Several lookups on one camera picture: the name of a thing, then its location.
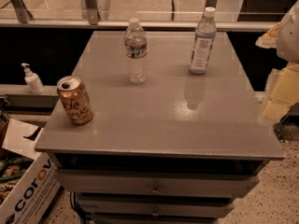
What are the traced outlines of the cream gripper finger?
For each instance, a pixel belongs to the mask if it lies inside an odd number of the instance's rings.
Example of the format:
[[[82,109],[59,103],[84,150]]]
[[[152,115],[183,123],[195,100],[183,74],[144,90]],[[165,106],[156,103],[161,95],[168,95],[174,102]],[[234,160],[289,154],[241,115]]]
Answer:
[[[261,117],[281,120],[299,102],[299,63],[288,63],[281,70],[273,68],[265,85]]]
[[[278,28],[280,23],[275,24],[270,30],[268,30],[265,34],[260,36],[255,45],[264,48],[264,49],[275,49],[277,47],[277,37],[278,37]]]

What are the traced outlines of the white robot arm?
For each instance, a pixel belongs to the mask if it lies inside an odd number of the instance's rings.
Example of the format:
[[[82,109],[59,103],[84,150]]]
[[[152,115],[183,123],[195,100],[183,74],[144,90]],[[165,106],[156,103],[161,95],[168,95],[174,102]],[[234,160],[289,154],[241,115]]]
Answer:
[[[255,45],[276,49],[277,56],[288,62],[277,75],[269,75],[265,86],[261,116],[279,121],[299,102],[299,1]]]

